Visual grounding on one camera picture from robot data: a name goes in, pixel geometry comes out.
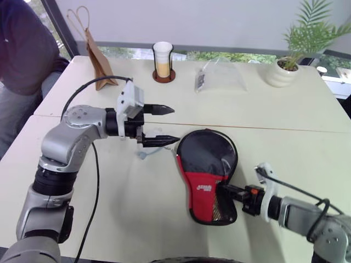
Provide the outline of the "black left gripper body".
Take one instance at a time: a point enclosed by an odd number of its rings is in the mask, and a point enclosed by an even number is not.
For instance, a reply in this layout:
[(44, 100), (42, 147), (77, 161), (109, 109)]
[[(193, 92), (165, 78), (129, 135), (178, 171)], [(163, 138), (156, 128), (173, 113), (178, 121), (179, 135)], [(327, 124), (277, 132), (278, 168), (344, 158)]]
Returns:
[(124, 122), (124, 133), (126, 137), (136, 139), (138, 144), (142, 144), (145, 138), (143, 133), (144, 125), (144, 108), (137, 113), (133, 118), (128, 117)]

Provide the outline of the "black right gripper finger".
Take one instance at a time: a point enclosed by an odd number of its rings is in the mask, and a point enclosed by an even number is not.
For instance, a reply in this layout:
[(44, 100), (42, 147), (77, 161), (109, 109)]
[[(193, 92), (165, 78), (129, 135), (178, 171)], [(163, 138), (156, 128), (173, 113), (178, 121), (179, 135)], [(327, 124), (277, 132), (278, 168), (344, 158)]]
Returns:
[(229, 192), (228, 197), (232, 200), (243, 203), (246, 199), (246, 192)]
[(222, 189), (229, 194), (245, 194), (246, 190), (234, 185), (223, 185)]

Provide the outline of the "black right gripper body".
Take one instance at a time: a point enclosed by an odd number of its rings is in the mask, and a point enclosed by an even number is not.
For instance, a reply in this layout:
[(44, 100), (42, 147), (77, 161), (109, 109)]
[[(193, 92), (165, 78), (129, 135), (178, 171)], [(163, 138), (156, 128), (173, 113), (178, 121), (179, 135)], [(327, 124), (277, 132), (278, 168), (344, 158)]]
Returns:
[(252, 216), (260, 215), (262, 199), (265, 195), (264, 188), (255, 185), (247, 185), (244, 190), (246, 196), (243, 199), (242, 211)]

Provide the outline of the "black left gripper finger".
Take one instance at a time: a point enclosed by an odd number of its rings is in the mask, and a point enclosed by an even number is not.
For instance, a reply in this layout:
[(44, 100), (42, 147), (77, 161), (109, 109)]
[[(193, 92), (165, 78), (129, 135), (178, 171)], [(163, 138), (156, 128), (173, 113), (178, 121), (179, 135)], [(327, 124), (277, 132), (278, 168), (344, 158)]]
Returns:
[(141, 144), (144, 148), (147, 147), (164, 147), (180, 140), (179, 137), (171, 135), (157, 135), (153, 138), (147, 138), (144, 134), (141, 137)]
[(170, 113), (174, 113), (175, 110), (169, 106), (166, 106), (166, 105), (145, 104), (143, 107), (143, 112), (145, 114), (161, 116), (161, 115), (167, 115)]

